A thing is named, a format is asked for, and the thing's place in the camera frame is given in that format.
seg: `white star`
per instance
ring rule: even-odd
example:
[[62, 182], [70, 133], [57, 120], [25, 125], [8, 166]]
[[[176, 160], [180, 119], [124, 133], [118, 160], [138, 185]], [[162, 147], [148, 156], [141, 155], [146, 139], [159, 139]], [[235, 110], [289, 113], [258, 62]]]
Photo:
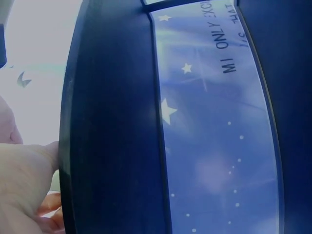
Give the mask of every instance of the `white star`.
[[172, 17], [165, 15], [165, 16], [158, 16], [158, 18], [159, 18], [159, 21], [169, 21], [169, 19], [171, 19]]
[[185, 64], [184, 67], [182, 67], [182, 70], [184, 71], [184, 74], [188, 73], [188, 72], [192, 72], [191, 71], [191, 67], [192, 65], [189, 65], [189, 64]]
[[167, 104], [167, 99], [164, 99], [161, 103], [162, 119], [170, 125], [170, 115], [176, 112], [177, 109], [171, 108]]

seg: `blue starry panel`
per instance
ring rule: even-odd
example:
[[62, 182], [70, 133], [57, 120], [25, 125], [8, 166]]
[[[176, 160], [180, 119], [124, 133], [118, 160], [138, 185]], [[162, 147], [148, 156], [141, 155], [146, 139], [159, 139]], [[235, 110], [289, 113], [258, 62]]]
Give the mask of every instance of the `blue starry panel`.
[[152, 16], [173, 233], [277, 234], [268, 107], [232, 1]]

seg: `hand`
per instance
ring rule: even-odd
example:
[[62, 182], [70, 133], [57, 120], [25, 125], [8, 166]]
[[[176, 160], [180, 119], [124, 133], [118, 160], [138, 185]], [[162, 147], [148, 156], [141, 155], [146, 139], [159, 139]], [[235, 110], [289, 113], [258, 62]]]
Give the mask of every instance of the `hand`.
[[[46, 197], [57, 155], [58, 142], [47, 146], [0, 144], [0, 233], [65, 233], [60, 194]], [[56, 209], [53, 217], [42, 217]]]
[[13, 111], [0, 96], [0, 143], [23, 144]]

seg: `finger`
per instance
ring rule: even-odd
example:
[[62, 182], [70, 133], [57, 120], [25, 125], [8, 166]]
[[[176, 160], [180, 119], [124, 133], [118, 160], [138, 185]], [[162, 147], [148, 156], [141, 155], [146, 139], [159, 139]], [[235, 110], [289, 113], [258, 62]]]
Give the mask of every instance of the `finger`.
[[35, 221], [42, 227], [49, 227], [52, 231], [59, 231], [65, 228], [62, 209], [59, 209], [51, 218], [38, 217]]
[[55, 213], [54, 215], [51, 217], [51, 219], [55, 222], [56, 226], [58, 227], [58, 229], [64, 229], [65, 225], [64, 225], [64, 217], [63, 217], [63, 209], [62, 207], [60, 207]]
[[49, 154], [52, 161], [53, 169], [56, 171], [59, 168], [58, 155], [59, 155], [59, 142], [55, 141], [49, 145], [46, 145], [45, 150]]
[[27, 147], [31, 148], [36, 153], [42, 155], [50, 161], [50, 164], [53, 169], [53, 173], [58, 169], [58, 155], [59, 155], [59, 142], [55, 141], [49, 145], [28, 145]]
[[16, 125], [14, 127], [13, 132], [10, 135], [10, 140], [11, 140], [12, 144], [19, 144], [19, 145], [23, 144], [23, 139], [22, 139], [20, 132], [19, 132]]
[[65, 229], [59, 230], [59, 231], [55, 231], [54, 234], [65, 234]]
[[41, 206], [37, 210], [37, 215], [43, 216], [47, 213], [55, 211], [61, 206], [60, 193], [50, 194], [45, 197]]

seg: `curved plastic edge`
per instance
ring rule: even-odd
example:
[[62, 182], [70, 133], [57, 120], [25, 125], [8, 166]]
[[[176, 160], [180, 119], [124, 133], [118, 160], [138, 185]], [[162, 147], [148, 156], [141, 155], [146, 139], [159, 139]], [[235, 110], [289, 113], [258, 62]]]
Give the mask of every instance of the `curved plastic edge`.
[[72, 201], [73, 194], [70, 169], [71, 110], [80, 39], [88, 6], [89, 0], [83, 0], [76, 21], [64, 78], [60, 114], [58, 154], [59, 180], [66, 233], [70, 234], [77, 233], [74, 206]]
[[167, 177], [167, 162], [166, 162], [166, 151], [165, 151], [165, 142], [164, 142], [164, 132], [163, 132], [163, 125], [162, 125], [162, 114], [161, 114], [161, 97], [160, 97], [160, 83], [159, 83], [159, 69], [158, 69], [158, 59], [157, 59], [157, 48], [156, 48], [156, 30], [155, 30], [155, 24], [153, 17], [150, 14], [149, 9], [146, 9], [146, 3], [145, 0], [141, 0], [143, 9], [145, 10], [145, 13], [148, 16], [148, 19], [151, 23], [151, 33], [152, 33], [152, 39], [153, 39], [153, 60], [154, 60], [154, 86], [155, 86], [155, 107], [157, 109], [157, 120], [158, 120], [158, 132], [161, 136], [161, 139], [159, 140], [159, 152], [160, 152], [160, 164], [161, 164], [161, 176], [162, 176], [162, 182], [163, 182], [163, 197], [165, 199], [164, 201], [164, 215], [166, 220], [166, 233], [172, 234], [172, 225], [171, 225], [171, 211], [170, 211], [170, 199], [169, 199], [169, 184], [168, 184], [168, 177]]
[[279, 233], [283, 234], [284, 233], [284, 217], [285, 217], [285, 210], [284, 210], [284, 181], [283, 181], [283, 169], [282, 169], [282, 158], [281, 158], [281, 153], [280, 153], [280, 147], [279, 147], [279, 140], [278, 140], [278, 131], [276, 128], [276, 121], [274, 117], [274, 112], [273, 112], [273, 107], [272, 107], [272, 102], [270, 99], [270, 93], [267, 87], [267, 83], [265, 80], [265, 75], [263, 73], [263, 69], [261, 67], [261, 62], [258, 57], [258, 53], [256, 51], [255, 45], [253, 43], [252, 36], [248, 30], [248, 27], [246, 25], [245, 19], [242, 15], [242, 12], [239, 9], [239, 0], [235, 0], [234, 6], [236, 9], [236, 12], [238, 14], [238, 17], [242, 23], [243, 29], [246, 34], [246, 38], [248, 40], [248, 43], [250, 45], [253, 58], [258, 70], [258, 74], [260, 77], [260, 82], [262, 85], [263, 93], [264, 93], [264, 98], [267, 104], [267, 109], [268, 109], [268, 115], [269, 115], [269, 120], [270, 120], [270, 125], [271, 125], [271, 130], [272, 130], [272, 137], [273, 137], [273, 143], [274, 143], [274, 150], [275, 150], [275, 161], [276, 161], [276, 170], [277, 170], [277, 179], [278, 179], [278, 200], [279, 200]]

